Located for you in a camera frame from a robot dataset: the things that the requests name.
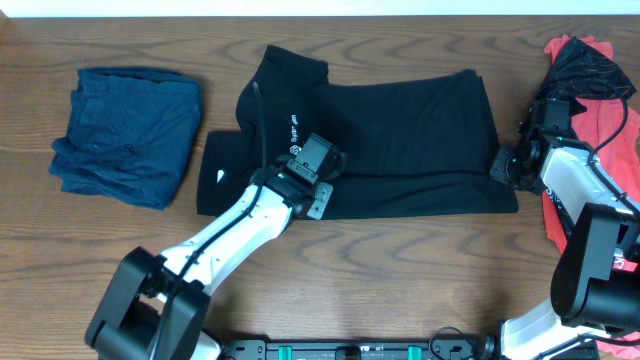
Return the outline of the black shirt with white logo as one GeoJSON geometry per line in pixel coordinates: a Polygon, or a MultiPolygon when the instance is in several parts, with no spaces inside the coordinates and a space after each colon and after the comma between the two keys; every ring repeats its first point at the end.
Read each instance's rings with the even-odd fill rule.
{"type": "Polygon", "coordinates": [[[326,219],[518,210],[515,192],[489,175],[499,143],[476,72],[364,86],[328,75],[323,61],[266,49],[239,96],[238,129],[207,136],[199,214],[225,212],[263,163],[298,153],[312,133],[346,154],[326,219]]]}

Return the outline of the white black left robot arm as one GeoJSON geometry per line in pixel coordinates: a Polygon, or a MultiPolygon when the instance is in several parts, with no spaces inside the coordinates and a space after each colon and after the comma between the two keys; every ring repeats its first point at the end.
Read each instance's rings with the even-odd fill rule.
{"type": "Polygon", "coordinates": [[[281,156],[199,233],[153,255],[143,247],[118,265],[84,335],[101,359],[217,359],[203,328],[211,297],[254,251],[299,217],[322,217],[343,171],[342,153],[281,156]]]}

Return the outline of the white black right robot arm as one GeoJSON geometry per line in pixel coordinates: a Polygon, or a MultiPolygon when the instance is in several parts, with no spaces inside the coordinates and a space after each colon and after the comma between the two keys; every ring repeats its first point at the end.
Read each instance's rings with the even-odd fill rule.
{"type": "Polygon", "coordinates": [[[572,228],[554,271],[550,296],[481,339],[479,359],[551,359],[601,341],[628,345],[639,329],[639,273],[614,258],[639,259],[639,206],[608,175],[571,128],[570,105],[535,102],[517,146],[501,146],[492,178],[520,191],[552,191],[572,228]]]}

